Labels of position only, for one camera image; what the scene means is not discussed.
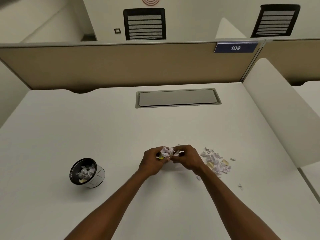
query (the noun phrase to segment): beige partition panel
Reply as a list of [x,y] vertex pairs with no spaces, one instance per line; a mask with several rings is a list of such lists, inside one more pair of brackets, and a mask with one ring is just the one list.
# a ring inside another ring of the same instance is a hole
[[275,40],[262,48],[256,61],[268,59],[291,84],[320,80],[320,40]]
[[239,82],[253,53],[214,54],[216,43],[0,48],[32,89]]

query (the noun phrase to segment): red spiral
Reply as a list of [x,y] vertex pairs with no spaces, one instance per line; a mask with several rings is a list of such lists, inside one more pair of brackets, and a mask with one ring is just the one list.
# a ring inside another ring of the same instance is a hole
[[142,0],[145,4],[148,6],[154,6],[156,5],[160,0]]

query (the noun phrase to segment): forearm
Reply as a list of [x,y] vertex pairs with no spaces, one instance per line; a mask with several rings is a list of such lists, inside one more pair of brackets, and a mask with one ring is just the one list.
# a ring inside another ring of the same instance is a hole
[[207,166],[202,167],[199,176],[232,240],[280,240]]
[[137,171],[102,205],[90,213],[65,240],[108,240],[116,231],[126,209],[148,176]]

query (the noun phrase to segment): crumpled paper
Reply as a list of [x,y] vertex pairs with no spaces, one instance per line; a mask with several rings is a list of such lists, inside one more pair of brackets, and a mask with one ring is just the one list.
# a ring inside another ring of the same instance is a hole
[[162,159],[170,157],[170,156],[179,156],[179,152],[180,151],[177,151],[176,153],[174,153],[174,149],[172,147],[169,149],[164,147],[160,151],[159,159],[162,160]]
[[76,175],[78,175],[79,182],[80,183],[84,183],[86,181],[88,181],[94,174],[94,171],[96,170],[96,167],[94,164],[92,164],[91,166],[81,166],[82,170],[78,173],[76,173]]
[[216,174],[221,175],[222,173],[227,174],[231,171],[229,162],[223,159],[219,153],[214,152],[213,149],[205,148],[204,152],[200,153],[201,157],[206,160],[206,165]]

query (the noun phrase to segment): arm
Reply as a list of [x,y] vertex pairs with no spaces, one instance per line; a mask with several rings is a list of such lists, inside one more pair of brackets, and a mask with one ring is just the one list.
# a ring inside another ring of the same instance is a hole
[[206,186],[222,222],[232,240],[280,240],[280,238],[252,210],[205,165],[197,150],[190,145],[174,147],[184,151],[182,157],[173,156],[173,162],[200,176]]
[[162,148],[163,146],[145,151],[138,171],[109,199],[80,222],[65,240],[111,239],[143,182],[151,175],[157,174],[163,164],[169,160],[169,158],[156,159],[157,152]]

